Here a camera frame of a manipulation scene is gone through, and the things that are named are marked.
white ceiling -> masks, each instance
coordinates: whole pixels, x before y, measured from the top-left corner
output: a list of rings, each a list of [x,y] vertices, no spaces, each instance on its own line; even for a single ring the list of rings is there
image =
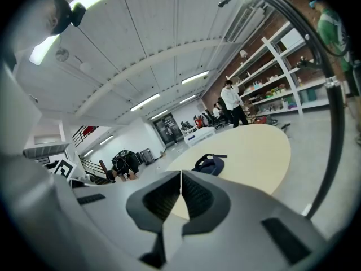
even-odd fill
[[[181,81],[205,70],[211,75],[240,45],[228,43],[170,56],[112,84],[111,91],[99,99],[93,99],[94,93],[125,69],[153,55],[223,38],[240,6],[248,0],[233,0],[224,8],[217,6],[219,1],[102,0],[86,11],[78,28],[69,26],[61,34],[40,66],[32,64],[30,53],[26,53],[16,79],[38,99],[41,110],[76,114],[82,107],[84,115],[98,119],[99,125],[102,120],[128,124],[138,116],[154,116],[184,98],[201,95],[207,80],[200,78],[185,85]],[[70,53],[66,62],[55,59],[59,44]],[[80,70],[81,61],[90,64],[87,73]],[[159,98],[129,111],[158,92]]]

